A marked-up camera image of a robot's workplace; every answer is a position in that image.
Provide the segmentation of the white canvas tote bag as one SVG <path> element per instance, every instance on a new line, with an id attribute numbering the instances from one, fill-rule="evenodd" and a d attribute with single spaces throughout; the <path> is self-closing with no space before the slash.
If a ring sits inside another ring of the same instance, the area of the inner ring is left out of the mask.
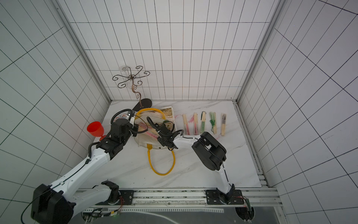
<path id="1" fill-rule="evenodd" d="M 154 173 L 160 176 L 165 176 L 173 170 L 176 162 L 175 153 L 172 152 L 173 163 L 171 168 L 166 173 L 159 173 L 153 167 L 151 161 L 151 151 L 152 150 L 162 150 L 167 149 L 167 147 L 162 146 L 159 141 L 159 134 L 147 121 L 147 118 L 150 118 L 155 124 L 164 124 L 168 129 L 175 129 L 175 116 L 174 109 L 171 106 L 163 107 L 161 109 L 156 108 L 145 108 L 137 112 L 134 120 L 134 124 L 139 126 L 139 132 L 145 131 L 144 133 L 138 134 L 134 137 L 135 141 L 140 147 L 145 147 L 147 149 L 147 157 L 150 164 L 150 167 Z"/>

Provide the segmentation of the pink tasselled folding fan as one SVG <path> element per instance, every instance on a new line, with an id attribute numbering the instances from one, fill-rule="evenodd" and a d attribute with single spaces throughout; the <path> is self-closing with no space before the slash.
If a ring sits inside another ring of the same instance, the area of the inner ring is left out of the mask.
<path id="1" fill-rule="evenodd" d="M 198 114 L 194 113 L 193 116 L 190 118 L 189 123 L 193 124 L 193 134 L 192 135 L 198 135 L 199 134 L 199 126 L 198 126 Z"/>

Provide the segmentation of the light green folding fan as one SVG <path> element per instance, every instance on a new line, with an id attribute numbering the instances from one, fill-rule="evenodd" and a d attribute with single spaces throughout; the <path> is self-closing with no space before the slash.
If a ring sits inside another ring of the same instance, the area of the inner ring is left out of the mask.
<path id="1" fill-rule="evenodd" d="M 204 133 L 206 128 L 206 112 L 202 111 L 200 118 L 200 133 Z"/>

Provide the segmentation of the green tasselled folding fan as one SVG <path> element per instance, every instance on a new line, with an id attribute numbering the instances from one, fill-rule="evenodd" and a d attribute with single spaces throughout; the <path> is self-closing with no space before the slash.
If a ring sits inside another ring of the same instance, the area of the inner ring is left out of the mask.
<path id="1" fill-rule="evenodd" d="M 210 112 L 209 116 L 210 116 L 210 124 L 212 126 L 211 130 L 212 130 L 213 134 L 217 134 L 216 113 Z"/>

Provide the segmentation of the grey pink folding fan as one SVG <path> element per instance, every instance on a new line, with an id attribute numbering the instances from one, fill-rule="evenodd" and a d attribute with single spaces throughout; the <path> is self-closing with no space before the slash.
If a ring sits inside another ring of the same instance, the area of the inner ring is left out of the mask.
<path id="1" fill-rule="evenodd" d="M 227 120 L 227 115 L 225 113 L 222 113 L 222 116 L 221 116 L 221 136 L 224 136 L 226 134 L 226 120 Z"/>

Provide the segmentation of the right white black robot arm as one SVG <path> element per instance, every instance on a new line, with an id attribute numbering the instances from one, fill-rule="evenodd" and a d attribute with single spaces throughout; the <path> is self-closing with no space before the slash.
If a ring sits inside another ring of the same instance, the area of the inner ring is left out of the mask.
<path id="1" fill-rule="evenodd" d="M 221 181 L 216 190 L 222 204 L 230 204 L 234 196 L 235 186 L 229 181 L 225 171 L 226 149 L 208 132 L 201 135 L 183 135 L 182 130 L 171 131 L 164 124 L 153 124 L 158 133 L 158 142 L 170 150 L 192 149 L 203 165 L 220 174 Z"/>

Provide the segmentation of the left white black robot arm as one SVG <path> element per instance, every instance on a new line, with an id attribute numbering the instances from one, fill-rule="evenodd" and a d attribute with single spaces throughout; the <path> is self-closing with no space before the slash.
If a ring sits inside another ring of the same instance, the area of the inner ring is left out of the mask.
<path id="1" fill-rule="evenodd" d="M 79 194 L 77 190 L 124 148 L 133 127 L 133 117 L 113 117 L 107 136 L 90 144 L 88 157 L 52 184 L 41 184 L 34 190 L 33 200 L 28 205 L 31 218 L 39 224 L 67 224 L 75 215 L 97 203 L 122 203 L 119 186 L 111 181 L 103 181 Z"/>

